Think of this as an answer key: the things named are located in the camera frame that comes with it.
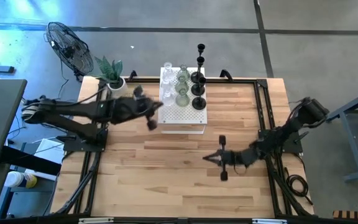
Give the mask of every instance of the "electric fan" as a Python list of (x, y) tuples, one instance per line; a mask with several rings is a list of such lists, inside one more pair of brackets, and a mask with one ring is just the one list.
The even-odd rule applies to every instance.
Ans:
[(69, 68), (77, 81), (93, 70), (88, 44), (80, 40), (70, 28), (61, 22), (48, 23), (46, 36), (52, 49)]

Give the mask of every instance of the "desk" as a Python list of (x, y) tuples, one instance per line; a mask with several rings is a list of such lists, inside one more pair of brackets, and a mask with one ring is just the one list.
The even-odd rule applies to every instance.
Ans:
[[(85, 77), (79, 100), (95, 93), (98, 83)], [(290, 112), (284, 82), (270, 78), (267, 83), (275, 122), (281, 125)], [(147, 95), (158, 98), (158, 84), (142, 86)], [(240, 175), (228, 167), (229, 180), (221, 182), (220, 168), (202, 160), (219, 147), (220, 134), (226, 135), (226, 149), (232, 150), (245, 149), (257, 138), (259, 120), (253, 86), (207, 83), (206, 88), (208, 125), (202, 135), (161, 134), (158, 128), (149, 132), (145, 118), (110, 125), (98, 171), (93, 217), (273, 217), (264, 161), (256, 162), (246, 172), (238, 167)], [(261, 98), (265, 110), (263, 94)], [(86, 118), (75, 120), (89, 123)], [(64, 160), (52, 212), (61, 208), (76, 189), (83, 158), (84, 153), (76, 152)], [(302, 163), (295, 156), (284, 154), (283, 164), (290, 174), (305, 177)], [(277, 194), (284, 211), (279, 189)], [(83, 207), (87, 198), (86, 189)], [(313, 213), (305, 198), (297, 199)]]

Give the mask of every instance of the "gray floor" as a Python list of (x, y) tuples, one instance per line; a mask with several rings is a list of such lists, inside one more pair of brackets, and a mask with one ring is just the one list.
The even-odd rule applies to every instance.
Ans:
[[(358, 30), (358, 0), (259, 0), (266, 29)], [(0, 25), (45, 25), (60, 21), (80, 27), (158, 27), (258, 29), (252, 0), (0, 0)], [(122, 59), (124, 74), (136, 70), (156, 76), (166, 61), (196, 66), (196, 45), (206, 44), (207, 76), (228, 69), (235, 77), (266, 77), (259, 34), (182, 32), (77, 32), (91, 53)], [(274, 77), (284, 78), (288, 99), (318, 99), (335, 110), (358, 96), (358, 35), (266, 36)], [(63, 78), (60, 61), (42, 31), (0, 30), (0, 64), (16, 67), (14, 75), (26, 78), (24, 97), (57, 97)], [(76, 99), (80, 89), (70, 77), (61, 98)], [(27, 125), (15, 140), (32, 142), (59, 135), (56, 130)], [(333, 210), (358, 210), (358, 181), (345, 184), (343, 175), (356, 171), (347, 138), (339, 121), (311, 130), (302, 140), (311, 198), (317, 215), (332, 217)], [(17, 206), (30, 195), (21, 195), (12, 209), (19, 217), (37, 215), (33, 204)]]

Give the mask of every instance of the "wooden tabletop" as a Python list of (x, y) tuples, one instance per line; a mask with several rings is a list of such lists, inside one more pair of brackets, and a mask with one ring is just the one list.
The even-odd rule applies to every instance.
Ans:
[[(279, 126), (290, 112), (284, 82), (281, 78), (268, 78), (267, 82), (274, 119)], [(98, 83), (92, 77), (85, 77), (79, 100), (95, 93)], [(142, 86), (147, 95), (158, 99), (158, 84)], [(236, 167), (238, 174), (228, 167), (229, 180), (221, 182), (220, 168), (202, 160), (218, 149), (221, 134), (226, 135), (226, 149), (240, 151), (256, 140), (259, 121), (253, 86), (207, 86), (208, 125), (204, 134), (161, 134), (158, 128), (149, 132), (145, 118), (109, 126), (96, 183), (93, 217), (273, 217), (264, 161), (247, 170)], [(135, 84), (128, 87), (133, 90)], [(262, 91), (261, 97), (267, 114)], [(86, 118), (75, 120), (89, 123)], [(76, 152), (63, 161), (51, 212), (61, 208), (76, 189), (83, 158), (83, 152)], [(302, 163), (295, 156), (284, 154), (283, 164), (290, 174), (306, 178)], [(281, 190), (277, 193), (284, 211)], [(296, 199), (313, 213), (305, 198)]]

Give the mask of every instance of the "white pegboard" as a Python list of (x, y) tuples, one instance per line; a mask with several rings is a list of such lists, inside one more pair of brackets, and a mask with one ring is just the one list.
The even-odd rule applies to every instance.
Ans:
[[(180, 68), (175, 67), (172, 68), (175, 77), (180, 71)], [(193, 72), (197, 72), (197, 68), (187, 68), (190, 75)], [(162, 80), (162, 73), (164, 71), (164, 68), (160, 69), (160, 80)], [(205, 76), (205, 70), (204, 68), (201, 68), (201, 73)], [(175, 85), (178, 83), (178, 80), (174, 78), (172, 80), (173, 82), (173, 89), (174, 89), (174, 96), (176, 97), (178, 93), (175, 91)], [(176, 103), (172, 104), (171, 106), (162, 106), (162, 108), (158, 109), (158, 123), (160, 124), (206, 124), (207, 123), (207, 117), (206, 117), (206, 109), (208, 105), (203, 110), (196, 110), (191, 105), (191, 102), (194, 98), (197, 96), (193, 95), (191, 92), (191, 87), (194, 85), (194, 83), (189, 79), (187, 81), (187, 85), (189, 86), (189, 90), (187, 92), (187, 95), (190, 98), (190, 103), (186, 107), (178, 106)], [(206, 100), (206, 85), (205, 92), (201, 96)], [(160, 101), (162, 101), (162, 89), (160, 88)]]

